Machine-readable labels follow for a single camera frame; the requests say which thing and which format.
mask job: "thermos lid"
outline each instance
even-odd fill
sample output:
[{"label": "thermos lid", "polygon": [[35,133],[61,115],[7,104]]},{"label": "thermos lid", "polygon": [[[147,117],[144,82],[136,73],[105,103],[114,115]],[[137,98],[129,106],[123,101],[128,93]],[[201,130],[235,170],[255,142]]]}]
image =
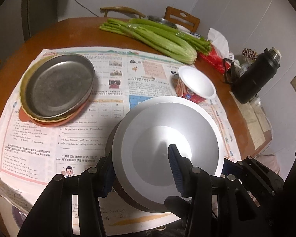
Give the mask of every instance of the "thermos lid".
[{"label": "thermos lid", "polygon": [[272,47],[272,49],[269,50],[269,52],[272,55],[272,57],[274,58],[274,60],[276,60],[277,62],[280,62],[282,55],[278,49],[276,49],[275,47]]}]

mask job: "paper cup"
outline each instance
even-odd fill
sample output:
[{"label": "paper cup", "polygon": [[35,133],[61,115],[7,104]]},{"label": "paper cup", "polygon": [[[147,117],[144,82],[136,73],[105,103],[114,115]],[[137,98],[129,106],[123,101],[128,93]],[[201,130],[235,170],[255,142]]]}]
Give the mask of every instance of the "paper cup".
[{"label": "paper cup", "polygon": [[196,104],[216,97],[216,89],[210,79],[191,66],[179,67],[179,80],[175,92],[177,96]]}]

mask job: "metal plate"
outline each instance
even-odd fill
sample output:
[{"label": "metal plate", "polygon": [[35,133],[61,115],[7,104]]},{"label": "metal plate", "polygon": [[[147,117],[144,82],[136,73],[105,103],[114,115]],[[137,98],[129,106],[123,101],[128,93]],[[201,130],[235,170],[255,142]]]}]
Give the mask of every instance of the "metal plate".
[{"label": "metal plate", "polygon": [[25,90],[27,105],[41,118],[66,116],[87,100],[94,77],[94,67],[86,57],[55,56],[31,76]]},{"label": "metal plate", "polygon": [[157,16],[147,16],[149,20],[151,21],[154,21],[154,22],[158,22],[160,24],[163,24],[163,25],[167,25],[168,27],[172,27],[172,28],[177,28],[176,24],[164,19],[164,18],[160,18],[160,17],[157,17]]}]

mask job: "yellow plate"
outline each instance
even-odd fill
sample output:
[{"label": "yellow plate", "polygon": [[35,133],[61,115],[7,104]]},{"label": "yellow plate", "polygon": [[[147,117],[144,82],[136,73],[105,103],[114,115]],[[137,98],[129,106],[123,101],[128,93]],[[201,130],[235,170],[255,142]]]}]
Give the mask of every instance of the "yellow plate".
[{"label": "yellow plate", "polygon": [[45,58],[42,58],[40,61],[36,62],[30,69],[27,70],[27,72],[24,74],[23,79],[21,81],[21,86],[20,86],[20,102],[21,102],[21,106],[24,110],[24,112],[26,113],[26,115],[28,115],[30,118],[40,121],[40,122],[59,122],[62,120],[67,119],[68,117],[70,117],[72,115],[72,113],[70,115],[67,115],[66,117],[54,117],[51,120],[47,120],[45,118],[39,118],[39,117],[35,117],[33,115],[30,114],[31,110],[29,109],[27,103],[26,103],[26,99],[25,99],[25,90],[26,90],[26,86],[30,80],[30,78],[32,77],[32,75],[34,74],[34,72],[40,67],[42,66],[47,60],[49,60],[50,58],[52,58],[54,56],[48,56]]}]

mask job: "celery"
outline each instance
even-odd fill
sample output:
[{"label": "celery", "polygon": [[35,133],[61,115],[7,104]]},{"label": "celery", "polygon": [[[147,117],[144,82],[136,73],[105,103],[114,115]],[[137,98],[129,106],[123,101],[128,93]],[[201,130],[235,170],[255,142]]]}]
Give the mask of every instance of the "celery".
[{"label": "celery", "polygon": [[196,38],[194,38],[193,36],[190,36],[188,34],[185,34],[187,36],[189,36],[189,38],[181,38],[183,34],[183,32],[180,32],[180,34],[178,35],[173,35],[172,32],[169,33],[169,32],[166,32],[165,30],[161,29],[161,28],[157,28],[157,27],[152,27],[152,26],[149,26],[149,25],[141,25],[143,26],[144,28],[148,29],[148,30],[151,30],[153,31],[154,33],[157,33],[157,34],[165,34],[167,33],[167,38],[170,39],[171,36],[173,36],[175,39],[179,39],[187,44],[189,44],[190,46],[192,46],[195,50],[197,51],[203,51],[205,53],[207,53],[207,49],[205,46],[203,46],[201,44],[201,42],[198,42]]},{"label": "celery", "polygon": [[197,53],[188,42],[162,28],[149,29],[148,27],[148,25],[108,19],[100,29],[131,36],[180,62],[186,64],[195,62]]},{"label": "celery", "polygon": [[151,21],[151,20],[143,20],[143,19],[130,19],[129,23],[133,24],[140,24],[145,25],[147,29],[154,31],[153,29],[159,28],[166,30],[167,32],[176,35],[180,37],[181,39],[188,42],[190,45],[192,45],[197,51],[204,52],[205,54],[208,53],[211,50],[211,44],[209,41],[205,40],[204,37],[201,37],[200,39],[197,39],[187,33],[184,33],[182,31],[179,31],[177,29],[168,27],[166,25]]}]

